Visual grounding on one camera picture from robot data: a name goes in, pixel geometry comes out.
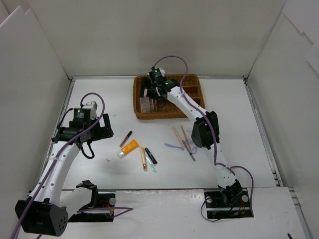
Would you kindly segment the brown eyeshadow palette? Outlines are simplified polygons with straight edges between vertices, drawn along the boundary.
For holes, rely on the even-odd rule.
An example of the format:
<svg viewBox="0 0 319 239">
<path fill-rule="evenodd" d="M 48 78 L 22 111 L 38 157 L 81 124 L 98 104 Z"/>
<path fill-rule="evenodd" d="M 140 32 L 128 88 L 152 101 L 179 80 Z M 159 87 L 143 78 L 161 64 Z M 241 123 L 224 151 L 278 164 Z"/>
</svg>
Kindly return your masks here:
<svg viewBox="0 0 319 239">
<path fill-rule="evenodd" d="M 145 83 L 142 82 L 142 84 L 141 84 L 141 90 L 140 90 L 140 98 L 146 97 L 146 96 L 147 96 L 147 93 L 148 93 L 147 87 L 146 87 Z"/>
</svg>

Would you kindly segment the clear mauve eyeshadow palette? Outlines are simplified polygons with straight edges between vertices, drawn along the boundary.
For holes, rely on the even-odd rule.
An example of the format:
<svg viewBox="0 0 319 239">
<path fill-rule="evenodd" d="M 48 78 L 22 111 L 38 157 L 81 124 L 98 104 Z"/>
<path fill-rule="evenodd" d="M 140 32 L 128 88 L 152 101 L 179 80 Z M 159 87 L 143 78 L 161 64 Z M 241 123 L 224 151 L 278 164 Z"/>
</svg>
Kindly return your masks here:
<svg viewBox="0 0 319 239">
<path fill-rule="evenodd" d="M 141 113 L 152 113 L 155 111 L 153 99 L 149 97 L 140 98 Z"/>
</svg>

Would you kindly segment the red lip gloss tube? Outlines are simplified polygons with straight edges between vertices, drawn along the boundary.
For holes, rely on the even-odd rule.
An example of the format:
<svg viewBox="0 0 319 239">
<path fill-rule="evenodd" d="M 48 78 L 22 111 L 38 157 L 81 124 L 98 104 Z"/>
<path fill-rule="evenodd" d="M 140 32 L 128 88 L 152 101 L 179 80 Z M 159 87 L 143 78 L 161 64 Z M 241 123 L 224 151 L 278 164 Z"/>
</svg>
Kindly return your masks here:
<svg viewBox="0 0 319 239">
<path fill-rule="evenodd" d="M 132 131 L 129 131 L 128 134 L 125 136 L 125 138 L 122 140 L 121 144 L 119 145 L 119 147 L 123 147 L 124 144 L 127 142 L 127 140 L 129 139 L 129 137 L 132 135 Z"/>
</svg>

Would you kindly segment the orange sunscreen tube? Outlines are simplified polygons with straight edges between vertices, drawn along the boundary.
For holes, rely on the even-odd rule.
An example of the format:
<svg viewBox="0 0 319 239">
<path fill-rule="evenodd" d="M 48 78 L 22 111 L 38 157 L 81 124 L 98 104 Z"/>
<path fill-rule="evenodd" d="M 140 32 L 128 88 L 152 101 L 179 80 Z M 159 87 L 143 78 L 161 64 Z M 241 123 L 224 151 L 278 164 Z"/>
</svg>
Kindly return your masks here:
<svg viewBox="0 0 319 239">
<path fill-rule="evenodd" d="M 130 143 L 128 143 L 126 146 L 122 147 L 118 153 L 117 156 L 119 158 L 123 158 L 125 157 L 127 154 L 129 154 L 130 152 L 132 152 L 133 150 L 135 150 L 136 148 L 138 148 L 140 145 L 138 144 L 138 142 L 136 140 L 132 140 Z"/>
</svg>

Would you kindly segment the pink makeup pen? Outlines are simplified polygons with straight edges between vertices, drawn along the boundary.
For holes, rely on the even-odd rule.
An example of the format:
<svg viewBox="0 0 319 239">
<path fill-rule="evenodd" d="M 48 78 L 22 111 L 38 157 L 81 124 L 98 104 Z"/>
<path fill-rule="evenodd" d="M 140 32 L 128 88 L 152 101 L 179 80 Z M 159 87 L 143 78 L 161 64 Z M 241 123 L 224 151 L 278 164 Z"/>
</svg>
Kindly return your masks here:
<svg viewBox="0 0 319 239">
<path fill-rule="evenodd" d="M 182 141 L 178 131 L 176 130 L 176 128 L 174 126 L 172 127 L 172 130 L 173 130 L 176 138 L 178 139 L 179 143 L 181 144 L 181 146 L 184 147 L 183 141 Z"/>
</svg>

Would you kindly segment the beige concealer tube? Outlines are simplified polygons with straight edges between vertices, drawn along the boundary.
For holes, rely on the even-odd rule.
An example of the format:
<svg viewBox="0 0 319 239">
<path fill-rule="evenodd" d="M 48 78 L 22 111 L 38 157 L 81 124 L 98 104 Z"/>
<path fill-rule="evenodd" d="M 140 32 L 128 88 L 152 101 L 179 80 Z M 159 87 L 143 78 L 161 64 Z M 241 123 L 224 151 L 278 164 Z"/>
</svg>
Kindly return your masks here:
<svg viewBox="0 0 319 239">
<path fill-rule="evenodd" d="M 140 147 L 139 150 L 140 150 L 141 159 L 142 159 L 143 171 L 147 172 L 148 166 L 147 166 L 147 159 L 146 159 L 145 149 L 143 147 Z"/>
</svg>

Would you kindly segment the black makeup tube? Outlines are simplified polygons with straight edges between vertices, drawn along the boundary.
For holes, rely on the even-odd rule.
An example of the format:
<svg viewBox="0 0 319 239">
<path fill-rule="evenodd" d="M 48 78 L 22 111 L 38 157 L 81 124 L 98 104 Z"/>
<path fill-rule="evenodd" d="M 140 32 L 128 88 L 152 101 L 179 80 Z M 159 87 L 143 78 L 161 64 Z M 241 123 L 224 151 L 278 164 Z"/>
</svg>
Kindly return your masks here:
<svg viewBox="0 0 319 239">
<path fill-rule="evenodd" d="M 158 162 L 156 161 L 155 157 L 152 155 L 152 153 L 150 152 L 150 150 L 146 147 L 145 148 L 145 151 L 146 153 L 148 154 L 149 158 L 151 159 L 151 162 L 154 164 L 154 165 L 157 165 Z"/>
</svg>

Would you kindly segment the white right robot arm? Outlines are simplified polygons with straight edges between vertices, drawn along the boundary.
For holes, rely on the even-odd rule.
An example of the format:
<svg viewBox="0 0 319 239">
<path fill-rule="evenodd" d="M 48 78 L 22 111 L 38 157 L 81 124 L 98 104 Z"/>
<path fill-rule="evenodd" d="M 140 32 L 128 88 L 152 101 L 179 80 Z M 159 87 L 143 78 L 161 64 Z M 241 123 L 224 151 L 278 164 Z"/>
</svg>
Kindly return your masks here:
<svg viewBox="0 0 319 239">
<path fill-rule="evenodd" d="M 240 198 L 242 187 L 222 152 L 217 114 L 196 103 L 182 86 L 183 81 L 168 79 L 161 68 L 153 67 L 144 82 L 148 96 L 173 103 L 193 123 L 191 140 L 204 150 L 214 168 L 221 201 L 233 206 Z"/>
</svg>

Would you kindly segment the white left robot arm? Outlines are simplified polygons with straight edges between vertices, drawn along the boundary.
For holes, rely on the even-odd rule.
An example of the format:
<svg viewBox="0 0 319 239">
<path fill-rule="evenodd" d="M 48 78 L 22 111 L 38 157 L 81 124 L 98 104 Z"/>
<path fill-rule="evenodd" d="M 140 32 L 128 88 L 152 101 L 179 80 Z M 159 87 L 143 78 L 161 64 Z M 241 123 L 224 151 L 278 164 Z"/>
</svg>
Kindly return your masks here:
<svg viewBox="0 0 319 239">
<path fill-rule="evenodd" d="M 52 152 L 37 186 L 27 199 L 18 200 L 15 206 L 18 228 L 29 234 L 59 237 L 69 219 L 83 207 L 96 208 L 100 197 L 97 186 L 89 180 L 78 184 L 63 199 L 60 198 L 62 187 L 74 159 L 83 152 L 83 145 L 90 146 L 113 135 L 108 114 L 97 115 L 95 101 L 74 108 L 69 126 L 61 127 L 52 139 Z"/>
</svg>

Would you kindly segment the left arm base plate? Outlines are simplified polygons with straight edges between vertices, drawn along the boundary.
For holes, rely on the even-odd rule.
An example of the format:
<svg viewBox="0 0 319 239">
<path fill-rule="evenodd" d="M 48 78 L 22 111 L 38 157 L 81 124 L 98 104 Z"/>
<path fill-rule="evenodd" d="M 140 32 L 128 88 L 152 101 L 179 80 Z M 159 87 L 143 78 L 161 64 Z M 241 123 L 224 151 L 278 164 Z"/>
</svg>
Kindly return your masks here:
<svg viewBox="0 0 319 239">
<path fill-rule="evenodd" d="M 69 223 L 107 223 L 113 222 L 114 210 L 96 210 L 97 208 L 114 207 L 116 203 L 115 193 L 102 192 L 98 194 L 95 206 L 83 206 L 81 210 L 94 209 L 93 211 L 81 212 L 73 215 Z"/>
</svg>

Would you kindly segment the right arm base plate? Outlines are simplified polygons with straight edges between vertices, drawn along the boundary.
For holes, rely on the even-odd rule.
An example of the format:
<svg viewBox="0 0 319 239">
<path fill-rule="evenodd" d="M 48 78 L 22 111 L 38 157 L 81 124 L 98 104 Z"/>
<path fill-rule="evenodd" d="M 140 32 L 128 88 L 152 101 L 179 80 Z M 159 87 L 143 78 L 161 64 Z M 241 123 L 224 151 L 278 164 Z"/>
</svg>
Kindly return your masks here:
<svg viewBox="0 0 319 239">
<path fill-rule="evenodd" d="M 226 219 L 253 218 L 251 198 L 247 189 L 235 199 L 235 202 L 226 204 L 218 190 L 204 191 L 204 202 L 201 213 L 212 222 Z"/>
</svg>

